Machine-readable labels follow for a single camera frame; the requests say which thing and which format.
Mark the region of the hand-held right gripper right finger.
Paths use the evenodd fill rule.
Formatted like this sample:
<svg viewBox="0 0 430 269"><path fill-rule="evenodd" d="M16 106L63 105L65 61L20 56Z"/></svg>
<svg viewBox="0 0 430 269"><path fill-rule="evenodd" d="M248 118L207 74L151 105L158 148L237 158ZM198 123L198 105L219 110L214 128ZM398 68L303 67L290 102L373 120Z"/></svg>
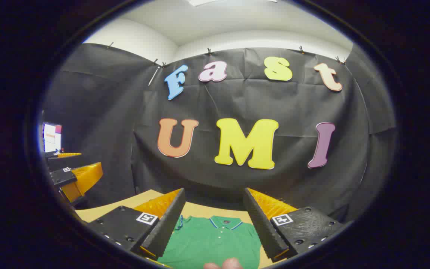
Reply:
<svg viewBox="0 0 430 269"><path fill-rule="evenodd" d="M314 207L297 209L251 188L244 189L243 204L272 262L312 251L346 225Z"/></svg>

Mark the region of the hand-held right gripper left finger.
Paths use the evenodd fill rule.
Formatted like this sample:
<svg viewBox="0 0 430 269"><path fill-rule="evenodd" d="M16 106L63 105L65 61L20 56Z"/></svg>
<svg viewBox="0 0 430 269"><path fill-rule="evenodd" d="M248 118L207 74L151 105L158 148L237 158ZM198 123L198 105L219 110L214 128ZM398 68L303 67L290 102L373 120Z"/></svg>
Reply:
<svg viewBox="0 0 430 269"><path fill-rule="evenodd" d="M118 252L164 267L164 254L186 204L179 188L162 194L148 190L114 203L88 209L86 227Z"/></svg>

